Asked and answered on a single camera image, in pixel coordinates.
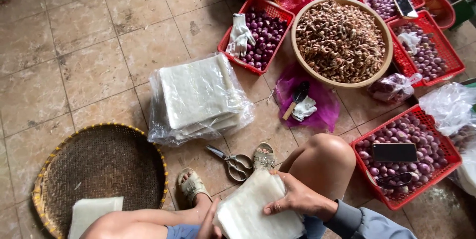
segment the wooden knife handle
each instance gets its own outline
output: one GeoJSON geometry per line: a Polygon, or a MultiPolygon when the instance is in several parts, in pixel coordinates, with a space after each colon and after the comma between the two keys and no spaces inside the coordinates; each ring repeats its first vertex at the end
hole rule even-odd
{"type": "Polygon", "coordinates": [[[284,113],[283,115],[283,119],[284,120],[288,120],[289,116],[291,115],[291,113],[293,112],[294,108],[296,107],[296,103],[295,102],[292,102],[291,105],[289,105],[289,108],[288,110],[284,113]]]}

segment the sandal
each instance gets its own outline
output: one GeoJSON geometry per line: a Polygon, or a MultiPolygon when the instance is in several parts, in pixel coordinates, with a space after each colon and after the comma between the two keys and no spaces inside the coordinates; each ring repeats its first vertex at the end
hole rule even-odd
{"type": "Polygon", "coordinates": [[[205,184],[203,184],[202,179],[193,169],[191,168],[183,169],[178,174],[177,181],[178,181],[178,186],[180,187],[180,190],[185,195],[185,198],[187,199],[187,201],[190,203],[191,206],[193,206],[192,205],[193,199],[199,193],[206,194],[208,198],[210,199],[210,201],[213,201],[211,199],[210,194],[207,192],[207,189],[205,188],[205,184]],[[190,175],[186,181],[181,183],[183,176],[185,174],[188,174],[188,172],[190,171],[193,171],[192,175],[190,175]]]}
{"type": "Polygon", "coordinates": [[[256,147],[255,153],[253,155],[253,170],[256,169],[274,169],[275,166],[275,156],[274,151],[271,145],[266,142],[262,142],[256,147]],[[262,149],[267,150],[271,153],[265,153],[262,149]]]}

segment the black smartphone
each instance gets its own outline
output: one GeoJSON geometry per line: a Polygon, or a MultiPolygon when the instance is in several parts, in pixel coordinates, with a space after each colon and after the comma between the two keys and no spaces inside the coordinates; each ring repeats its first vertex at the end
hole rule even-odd
{"type": "Polygon", "coordinates": [[[393,2],[403,18],[418,18],[418,13],[415,11],[409,0],[393,0],[393,2]]]}
{"type": "Polygon", "coordinates": [[[374,161],[377,162],[416,162],[417,146],[414,143],[374,143],[374,161]]]}

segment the blue shorts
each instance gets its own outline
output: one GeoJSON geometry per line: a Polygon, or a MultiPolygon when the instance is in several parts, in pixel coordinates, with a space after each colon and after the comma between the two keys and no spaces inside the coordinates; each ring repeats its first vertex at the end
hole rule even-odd
{"type": "MultiPolygon", "coordinates": [[[[326,232],[324,222],[318,217],[304,215],[306,234],[301,239],[321,239],[326,232]]],[[[195,239],[200,225],[178,224],[167,226],[167,239],[195,239]]]]}

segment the gray sleeve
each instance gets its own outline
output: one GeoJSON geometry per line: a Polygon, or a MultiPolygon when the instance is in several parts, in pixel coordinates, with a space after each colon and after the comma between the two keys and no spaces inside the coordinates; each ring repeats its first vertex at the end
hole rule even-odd
{"type": "Polygon", "coordinates": [[[324,225],[343,239],[417,239],[409,229],[377,212],[336,202],[336,214],[324,225]]]}

